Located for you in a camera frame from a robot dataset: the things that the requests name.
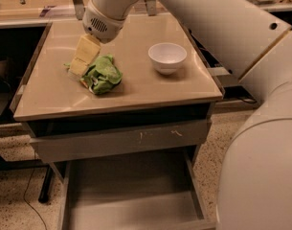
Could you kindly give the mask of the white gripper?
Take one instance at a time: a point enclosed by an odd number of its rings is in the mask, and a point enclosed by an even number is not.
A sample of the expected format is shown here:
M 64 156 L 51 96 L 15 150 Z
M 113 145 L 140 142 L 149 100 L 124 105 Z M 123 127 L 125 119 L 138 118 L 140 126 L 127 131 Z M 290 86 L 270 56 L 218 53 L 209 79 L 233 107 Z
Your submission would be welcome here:
M 88 33 L 79 39 L 69 72 L 81 77 L 101 50 L 101 43 L 114 40 L 125 22 L 125 7 L 112 2 L 101 6 L 90 0 L 82 23 Z

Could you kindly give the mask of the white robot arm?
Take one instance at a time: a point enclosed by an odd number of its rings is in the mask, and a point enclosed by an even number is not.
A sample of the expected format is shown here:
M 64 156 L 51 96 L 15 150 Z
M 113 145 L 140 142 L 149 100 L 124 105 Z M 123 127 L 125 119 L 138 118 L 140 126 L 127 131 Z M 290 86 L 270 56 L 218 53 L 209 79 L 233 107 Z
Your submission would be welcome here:
M 87 33 L 113 40 L 138 0 L 90 0 Z M 292 230 L 292 28 L 247 0 L 159 0 L 259 102 L 221 169 L 216 230 Z

